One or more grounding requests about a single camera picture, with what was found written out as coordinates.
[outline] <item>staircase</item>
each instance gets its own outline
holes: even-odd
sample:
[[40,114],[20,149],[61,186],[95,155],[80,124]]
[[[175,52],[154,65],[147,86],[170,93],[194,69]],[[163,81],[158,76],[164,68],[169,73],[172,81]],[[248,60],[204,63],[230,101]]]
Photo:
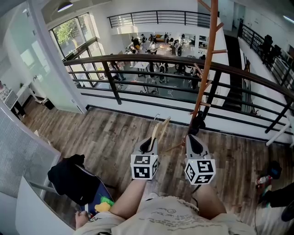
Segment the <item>staircase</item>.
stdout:
[[[229,65],[235,68],[242,69],[240,46],[237,38],[225,35],[226,48],[228,50]],[[242,79],[238,79],[237,75],[230,75],[231,86],[236,88],[242,88]],[[225,100],[224,107],[241,111],[241,104],[238,101],[242,101],[242,91],[235,88],[231,88],[228,98],[236,100]]]

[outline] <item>window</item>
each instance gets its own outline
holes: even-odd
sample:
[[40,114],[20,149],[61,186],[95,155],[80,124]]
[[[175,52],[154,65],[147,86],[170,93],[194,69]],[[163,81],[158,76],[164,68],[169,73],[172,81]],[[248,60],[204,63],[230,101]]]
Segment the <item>window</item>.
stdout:
[[90,40],[91,38],[94,37],[93,34],[93,26],[92,26],[92,22],[90,19],[90,15],[89,14],[84,14],[78,17],[79,20],[79,24],[81,26],[83,35],[86,39],[86,41]]
[[63,59],[95,36],[88,13],[54,27],[50,34]]
[[[70,19],[49,31],[50,36],[59,52],[62,60],[72,60],[87,58],[91,56],[101,56],[99,43],[95,38],[93,25],[88,13]],[[79,48],[79,53],[72,52]],[[88,63],[81,65],[67,66],[67,71],[95,71],[103,70],[102,63]],[[100,80],[102,74],[99,73],[76,73],[71,74],[72,79],[94,79]],[[94,87],[96,82],[75,82],[77,86]]]

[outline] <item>orange pole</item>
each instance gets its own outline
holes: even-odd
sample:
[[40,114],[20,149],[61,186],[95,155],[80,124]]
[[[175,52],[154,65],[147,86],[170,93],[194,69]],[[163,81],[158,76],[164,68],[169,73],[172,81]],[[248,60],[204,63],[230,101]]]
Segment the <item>orange pole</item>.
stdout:
[[207,55],[205,59],[204,64],[204,70],[202,74],[201,84],[199,88],[199,93],[196,101],[196,105],[194,108],[194,112],[192,115],[192,119],[190,121],[189,129],[192,125],[192,120],[196,117],[198,109],[200,107],[200,103],[202,102],[202,97],[205,91],[206,82],[211,66],[212,61],[212,52],[215,48],[215,36],[216,36],[216,30],[217,30],[217,11],[218,11],[218,0],[211,0],[211,16],[210,16],[210,31],[209,31],[209,42],[208,42],[208,48],[207,48]]

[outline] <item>railing baluster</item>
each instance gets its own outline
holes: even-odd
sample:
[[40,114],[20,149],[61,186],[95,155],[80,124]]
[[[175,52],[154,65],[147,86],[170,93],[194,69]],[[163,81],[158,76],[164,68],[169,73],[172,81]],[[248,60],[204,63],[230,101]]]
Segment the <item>railing baluster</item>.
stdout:
[[250,43],[250,49],[252,48],[253,40],[254,40],[254,32],[253,32],[252,40],[251,40],[251,43]]
[[159,24],[158,22],[158,12],[156,11],[156,19],[157,19],[157,24]]
[[290,70],[291,70],[291,67],[288,68],[286,74],[284,75],[284,78],[282,80],[281,86],[283,86],[285,84],[285,81],[286,81],[286,79],[287,79],[287,77],[288,77],[288,75],[290,73]]
[[133,21],[133,15],[132,15],[132,13],[130,14],[130,17],[132,18],[132,24],[134,25],[134,21]]
[[[213,84],[211,86],[208,99],[206,101],[207,104],[211,104],[212,103],[213,97],[215,96],[215,92],[216,92],[216,89],[217,89],[217,85],[218,85],[218,83],[220,81],[220,78],[221,78],[221,72],[220,71],[216,71],[215,72],[215,77],[213,79]],[[206,117],[206,115],[208,113],[208,110],[209,110],[209,107],[206,106],[205,109],[204,109],[204,112],[203,112],[203,119],[205,119],[205,117]]]
[[111,28],[113,28],[113,27],[112,27],[112,24],[111,24],[111,20],[110,20],[110,18],[109,18],[109,23],[110,23]]
[[280,115],[275,119],[275,121],[272,122],[272,124],[266,129],[265,133],[268,133],[277,123],[280,121],[280,119],[283,117],[283,115],[286,113],[286,111],[291,107],[292,101],[290,101],[284,109],[281,111]]
[[105,71],[106,76],[107,76],[107,78],[109,80],[109,84],[110,84],[111,89],[112,89],[112,91],[114,93],[116,101],[118,102],[119,105],[121,105],[121,99],[120,99],[120,96],[119,96],[118,91],[116,89],[115,83],[113,82],[113,77],[112,77],[112,75],[111,75],[111,73],[109,71],[108,64],[107,64],[107,62],[102,62],[102,65],[104,67],[104,71]]

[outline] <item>black railing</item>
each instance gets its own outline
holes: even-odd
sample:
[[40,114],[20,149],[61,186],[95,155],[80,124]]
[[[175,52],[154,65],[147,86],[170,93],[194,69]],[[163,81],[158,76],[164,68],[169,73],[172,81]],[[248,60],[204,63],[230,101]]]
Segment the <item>black railing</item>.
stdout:
[[[92,57],[93,54],[99,54],[102,55],[102,52],[100,51],[100,48],[97,44],[98,42],[98,38],[97,37],[93,37],[90,40],[88,40],[87,42],[83,43],[81,46],[79,46],[78,48],[75,49],[75,51],[71,52],[69,55],[67,55],[65,57],[65,59],[63,59],[64,61],[70,61],[70,60],[75,60],[75,59],[79,59],[82,57]],[[69,72],[73,72],[76,71],[78,69],[83,69],[84,71],[87,70],[99,70],[101,68],[103,68],[102,64],[99,63],[91,63],[91,64],[80,64],[79,66],[80,68],[76,68],[76,67],[72,67],[72,66],[67,66],[67,71]],[[80,76],[78,77],[76,74],[72,74],[72,77],[74,79],[84,79],[86,78],[87,80],[90,80],[88,82],[85,82],[85,84],[87,84],[88,86],[91,87],[95,87],[96,86],[96,82],[94,81],[96,78],[98,79],[102,79],[102,77],[100,76],[99,73],[92,73],[91,75],[88,73],[85,74],[80,74]]]
[[[176,110],[191,112],[192,110],[187,109],[187,108],[165,105],[165,104],[161,104],[160,102],[147,102],[147,101],[140,101],[140,100],[136,100],[136,99],[121,98],[119,94],[142,95],[142,96],[157,97],[157,98],[162,98],[162,99],[168,99],[168,100],[173,100],[173,101],[182,101],[182,102],[194,104],[196,102],[196,97],[198,94],[198,90],[195,88],[192,89],[191,87],[168,86],[168,85],[163,85],[163,84],[157,84],[156,82],[150,83],[147,81],[148,78],[145,81],[141,81],[141,82],[130,81],[130,80],[117,81],[117,80],[113,79],[112,74],[149,75],[154,78],[157,76],[158,77],[164,76],[169,79],[180,79],[181,81],[188,81],[187,84],[189,84],[189,81],[192,81],[191,83],[200,82],[201,81],[200,78],[186,76],[186,75],[178,75],[178,74],[174,74],[174,73],[162,74],[162,73],[157,73],[157,72],[148,72],[148,71],[145,72],[145,71],[139,71],[139,70],[137,71],[137,70],[133,70],[131,68],[127,71],[122,71],[122,70],[109,71],[108,63],[114,63],[114,62],[116,62],[116,63],[118,63],[118,62],[152,62],[154,64],[155,63],[168,63],[168,64],[180,64],[180,65],[188,65],[188,66],[193,66],[194,63],[197,63],[200,68],[203,68],[205,61],[199,60],[199,59],[187,58],[187,57],[179,57],[179,56],[160,56],[160,55],[140,55],[139,54],[139,55],[108,55],[108,56],[90,57],[90,58],[85,58],[85,59],[66,61],[66,62],[64,62],[64,65],[65,66],[72,66],[72,65],[82,64],[82,63],[87,64],[87,63],[97,63],[97,62],[101,62],[103,64],[103,66],[104,66],[103,71],[86,71],[86,72],[85,71],[77,71],[77,72],[69,72],[69,74],[103,73],[103,74],[105,74],[105,78],[107,78],[107,79],[94,80],[94,81],[98,82],[98,84],[109,84],[108,87],[100,88],[100,87],[96,86],[96,87],[78,87],[78,88],[84,89],[84,90],[108,91],[111,93],[109,93],[109,95],[105,95],[105,94],[88,94],[85,92],[81,92],[82,95],[95,96],[95,97],[108,98],[108,99],[116,99],[119,104],[121,104],[123,101],[129,101],[129,102],[136,102],[136,103],[141,103],[141,104],[148,104],[148,105],[153,105],[153,106],[160,106],[160,107],[166,107],[166,108],[172,108],[172,109],[176,109]],[[261,127],[261,128],[264,128],[266,132],[268,132],[270,130],[279,131],[279,129],[274,128],[274,126],[276,124],[280,124],[282,126],[286,125],[285,123],[281,122],[281,118],[286,117],[285,113],[288,109],[293,110],[290,107],[290,105],[292,104],[292,101],[294,100],[294,94],[292,92],[290,92],[288,89],[283,88],[283,87],[281,87],[281,86],[279,86],[279,85],[277,85],[277,84],[275,84],[265,78],[262,78],[258,75],[255,75],[255,74],[252,74],[252,73],[249,73],[249,72],[246,72],[246,71],[234,68],[234,67],[226,66],[223,64],[213,62],[211,64],[210,69],[216,71],[216,73],[215,73],[214,80],[212,81],[212,87],[210,89],[210,92],[205,92],[204,95],[206,95],[208,97],[207,103],[210,104],[212,108],[243,114],[244,117],[245,116],[255,117],[257,119],[267,121],[267,123],[260,124],[260,123],[256,123],[256,122],[250,122],[247,120],[232,118],[232,117],[229,117],[230,114],[228,114],[227,116],[213,114],[213,113],[209,112],[209,107],[206,107],[204,110],[205,116],[223,118],[223,119],[231,120],[234,122],[245,123],[245,124]],[[226,97],[223,95],[217,95],[216,94],[217,87],[235,88],[229,84],[224,84],[224,83],[219,82],[222,73],[235,75],[236,78],[239,78],[239,79],[243,78],[248,81],[263,85],[263,86],[270,88],[272,90],[275,90],[275,91],[283,94],[284,96],[286,96],[288,98],[289,102],[287,104],[284,104],[284,103],[281,103],[281,102],[274,100],[270,97],[266,97],[264,95],[260,95],[258,93],[255,93],[253,91],[237,88],[241,92],[244,92],[244,93],[249,94],[251,96],[256,96],[256,97],[259,97],[259,98],[264,99],[266,101],[270,101],[272,103],[280,105],[281,109],[279,112],[277,110],[271,110],[268,107],[255,105],[253,103],[249,103],[246,101],[235,100],[233,98]],[[74,79],[74,81],[76,81],[76,82],[85,81],[86,82],[88,80],[87,79],[83,79],[83,80]],[[134,90],[121,89],[121,86],[126,86],[126,87],[136,86],[136,87],[139,87],[139,89],[134,89]],[[166,96],[166,95],[161,94],[163,90],[176,90],[176,91],[181,92],[181,95],[179,97]],[[194,96],[192,99],[187,99],[187,98],[185,98],[185,96],[183,94],[193,94]],[[236,111],[236,110],[232,110],[230,108],[219,106],[219,105],[216,105],[213,103],[213,98],[230,100],[230,102],[236,102],[236,103],[240,103],[240,104],[245,104],[245,105],[253,107],[253,108],[258,108],[260,110],[264,110],[266,112],[274,114],[274,118],[271,119],[268,117],[255,115],[253,113]]]
[[279,85],[294,90],[294,64],[290,64],[274,46],[266,45],[263,37],[243,23],[240,23],[238,37],[259,55]]
[[210,14],[193,11],[136,11],[108,17],[111,28],[146,23],[179,23],[209,28]]

